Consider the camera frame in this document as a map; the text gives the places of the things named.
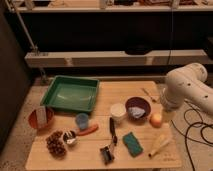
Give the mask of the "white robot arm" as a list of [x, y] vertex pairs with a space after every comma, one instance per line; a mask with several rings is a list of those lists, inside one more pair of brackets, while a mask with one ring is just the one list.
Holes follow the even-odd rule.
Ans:
[[213, 88], [205, 84], [207, 76], [206, 68], [200, 63], [191, 63], [166, 74], [165, 87], [160, 93], [164, 123], [172, 120], [185, 99], [213, 116]]

